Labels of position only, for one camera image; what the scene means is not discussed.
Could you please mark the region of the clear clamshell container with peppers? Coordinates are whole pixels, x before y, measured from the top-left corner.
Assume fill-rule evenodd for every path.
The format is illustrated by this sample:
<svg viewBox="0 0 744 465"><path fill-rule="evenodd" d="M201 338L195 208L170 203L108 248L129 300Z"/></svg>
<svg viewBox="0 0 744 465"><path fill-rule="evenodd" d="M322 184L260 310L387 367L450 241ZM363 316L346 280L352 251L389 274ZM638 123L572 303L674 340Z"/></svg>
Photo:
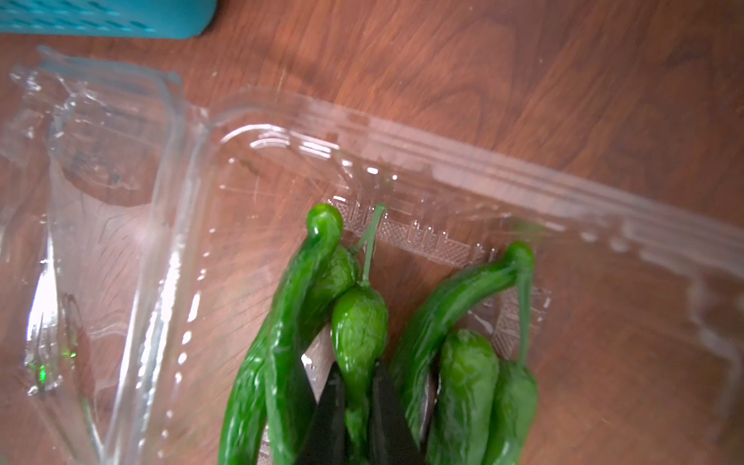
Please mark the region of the clear clamshell container with peppers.
<svg viewBox="0 0 744 465"><path fill-rule="evenodd" d="M537 263L525 464L743 460L743 232L319 100L190 104L176 74L41 48L2 74L1 460L214 464L305 230L354 242L389 342L516 240Z"/></svg>

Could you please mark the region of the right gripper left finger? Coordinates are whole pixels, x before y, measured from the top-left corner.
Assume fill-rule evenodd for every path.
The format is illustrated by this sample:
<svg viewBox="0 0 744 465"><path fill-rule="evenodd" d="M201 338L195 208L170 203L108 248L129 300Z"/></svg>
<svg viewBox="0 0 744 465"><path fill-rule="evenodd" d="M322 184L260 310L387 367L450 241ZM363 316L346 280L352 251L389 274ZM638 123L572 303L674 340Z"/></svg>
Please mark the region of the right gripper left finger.
<svg viewBox="0 0 744 465"><path fill-rule="evenodd" d="M296 465L346 463L346 387L338 363L331 366Z"/></svg>

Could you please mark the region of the teal plastic perforated basket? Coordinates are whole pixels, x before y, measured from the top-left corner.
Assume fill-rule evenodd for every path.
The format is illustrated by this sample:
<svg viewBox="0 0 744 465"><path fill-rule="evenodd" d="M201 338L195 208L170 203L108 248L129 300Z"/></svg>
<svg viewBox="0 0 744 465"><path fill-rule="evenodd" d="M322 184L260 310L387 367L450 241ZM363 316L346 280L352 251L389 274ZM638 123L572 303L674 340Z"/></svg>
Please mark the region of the teal plastic perforated basket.
<svg viewBox="0 0 744 465"><path fill-rule="evenodd" d="M8 34L188 39L211 23L216 0L2 0Z"/></svg>

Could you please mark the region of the small green pepper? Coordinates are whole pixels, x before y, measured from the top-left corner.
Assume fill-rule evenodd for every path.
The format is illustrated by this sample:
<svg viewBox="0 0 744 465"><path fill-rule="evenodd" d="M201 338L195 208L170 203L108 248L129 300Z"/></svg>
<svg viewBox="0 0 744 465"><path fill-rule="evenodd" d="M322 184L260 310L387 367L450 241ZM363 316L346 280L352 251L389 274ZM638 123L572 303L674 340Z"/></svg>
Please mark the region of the small green pepper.
<svg viewBox="0 0 744 465"><path fill-rule="evenodd" d="M375 238L387 208L375 207L374 216L357 244L364 251L362 277L335 302L331 318L333 352L345 385L345 425L350 464L367 462L370 389L375 362L387 347L389 310L369 279Z"/></svg>

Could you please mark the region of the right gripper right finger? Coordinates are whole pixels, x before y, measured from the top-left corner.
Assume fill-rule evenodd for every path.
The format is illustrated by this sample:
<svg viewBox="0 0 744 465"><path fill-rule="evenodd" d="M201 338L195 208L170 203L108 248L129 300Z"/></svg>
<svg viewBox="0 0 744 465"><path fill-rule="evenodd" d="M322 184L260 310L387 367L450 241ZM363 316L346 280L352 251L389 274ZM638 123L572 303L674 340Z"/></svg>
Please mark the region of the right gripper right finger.
<svg viewBox="0 0 744 465"><path fill-rule="evenodd" d="M370 464L424 464L383 360L374 364L368 426Z"/></svg>

